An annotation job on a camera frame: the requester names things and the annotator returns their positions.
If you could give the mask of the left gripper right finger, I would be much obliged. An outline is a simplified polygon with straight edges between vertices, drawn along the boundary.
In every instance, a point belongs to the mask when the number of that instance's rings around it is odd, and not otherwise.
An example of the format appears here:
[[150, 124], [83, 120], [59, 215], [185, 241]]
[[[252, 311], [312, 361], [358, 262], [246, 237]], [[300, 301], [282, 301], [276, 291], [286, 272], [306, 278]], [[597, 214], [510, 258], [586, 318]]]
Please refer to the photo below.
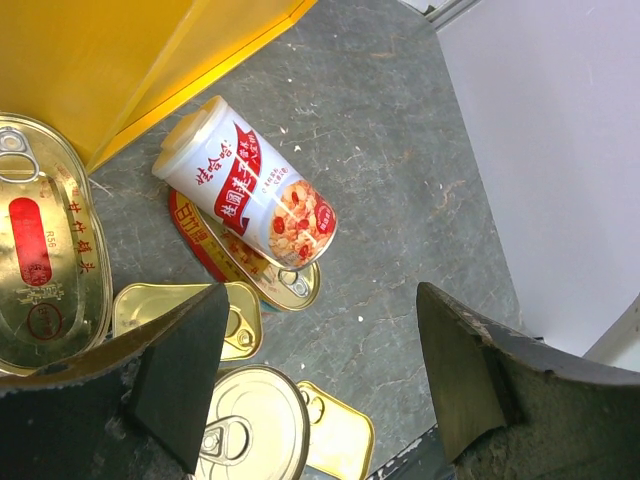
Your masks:
[[636, 479], [639, 375], [568, 354], [417, 287], [444, 455], [460, 479]]

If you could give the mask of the oval gold fish tin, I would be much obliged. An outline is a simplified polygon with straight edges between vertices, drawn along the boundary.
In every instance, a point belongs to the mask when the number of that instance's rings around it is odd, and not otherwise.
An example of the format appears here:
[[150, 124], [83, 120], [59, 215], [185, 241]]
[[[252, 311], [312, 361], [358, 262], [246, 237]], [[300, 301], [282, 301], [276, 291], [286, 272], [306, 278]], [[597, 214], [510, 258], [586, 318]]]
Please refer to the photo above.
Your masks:
[[113, 284], [85, 167], [56, 130], [1, 116], [1, 373], [99, 345]]

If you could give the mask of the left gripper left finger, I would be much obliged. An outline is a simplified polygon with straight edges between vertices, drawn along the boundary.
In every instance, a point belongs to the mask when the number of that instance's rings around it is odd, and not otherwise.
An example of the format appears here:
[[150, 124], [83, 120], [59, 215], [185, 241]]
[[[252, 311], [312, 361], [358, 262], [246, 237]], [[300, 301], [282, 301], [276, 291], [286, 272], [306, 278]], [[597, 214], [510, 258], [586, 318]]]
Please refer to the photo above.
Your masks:
[[225, 286], [209, 286], [94, 349], [2, 377], [2, 478], [194, 473], [229, 310]]

